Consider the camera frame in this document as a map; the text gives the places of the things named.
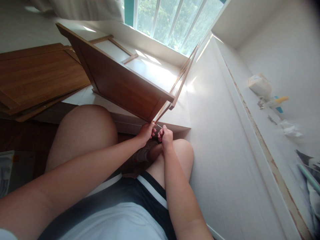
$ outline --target knee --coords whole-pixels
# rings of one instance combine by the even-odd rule
[[[72,109],[63,120],[74,120],[74,119],[83,119],[83,118],[99,118],[107,117],[111,119],[111,115],[107,109],[99,105],[81,105]]]
[[[174,148],[179,148],[190,156],[191,161],[193,162],[194,152],[192,145],[185,139],[177,139],[173,141]]]

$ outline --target window bar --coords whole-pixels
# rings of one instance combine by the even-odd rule
[[[152,37],[152,38],[154,35],[154,29],[156,28],[158,12],[159,12],[159,7],[160,7],[160,1],[161,0],[157,0],[156,11],[154,12],[154,16],[153,16],[153,24],[152,24],[151,33],[150,33],[150,37]]]
[[[139,0],[134,0],[134,5],[133,5],[133,28],[134,29],[137,29],[138,4],[139,4]]]
[[[177,19],[178,19],[182,4],[183,4],[183,0],[180,0],[178,8],[177,8],[177,11],[176,11],[176,15],[174,15],[174,19],[173,19],[173,22],[172,22],[172,25],[171,25],[171,28],[170,28],[169,35],[168,35],[167,40],[166,40],[166,45],[169,44],[169,41],[170,41],[170,38],[171,38],[171,35],[172,35],[172,32],[173,32],[174,26],[176,25],[176,22],[177,22]]]
[[[196,24],[196,22],[197,22],[197,20],[198,20],[198,18],[199,18],[199,16],[200,16],[200,13],[201,13],[204,5],[206,4],[206,2],[207,2],[207,0],[203,0],[203,2],[201,3],[201,6],[199,7],[199,10],[198,10],[198,12],[197,12],[197,15],[196,15],[196,17],[194,18],[194,20],[193,20],[193,22],[192,22],[192,24],[191,24],[191,26],[190,26],[190,28],[189,28],[189,31],[188,31],[186,37],[185,37],[184,40],[183,40],[183,43],[182,43],[182,45],[181,45],[181,47],[180,47],[180,49],[179,49],[179,52],[182,51],[184,45],[186,44],[186,42],[187,42],[187,40],[188,40],[188,37],[189,37],[189,35],[190,35],[190,33],[191,33],[194,25]]]

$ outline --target hand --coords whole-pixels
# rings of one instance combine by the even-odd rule
[[[173,133],[166,125],[158,132],[158,140],[162,142],[163,151],[173,148]]]
[[[154,136],[154,133],[157,131],[156,128],[153,128],[154,125],[154,123],[146,123],[141,127],[138,135],[136,136],[136,138],[141,141],[140,148],[143,148],[147,141]]]

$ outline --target green foliage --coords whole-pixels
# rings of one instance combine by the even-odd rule
[[[194,21],[203,0],[184,0],[173,29],[168,46],[176,51],[181,50],[182,43]],[[139,0],[137,29],[150,36],[157,0]],[[169,31],[178,8],[179,0],[161,0],[153,38],[166,43]],[[199,40],[207,33],[214,19],[221,10],[220,0],[207,0],[202,12],[193,27],[186,44],[180,51],[190,55]]]

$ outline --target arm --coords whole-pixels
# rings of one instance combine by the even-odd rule
[[[158,137],[164,154],[168,209],[177,239],[213,239],[173,149],[172,132],[164,125]]]
[[[0,228],[37,239],[62,212],[80,201],[154,136],[154,123],[133,139],[76,157],[0,199]]]

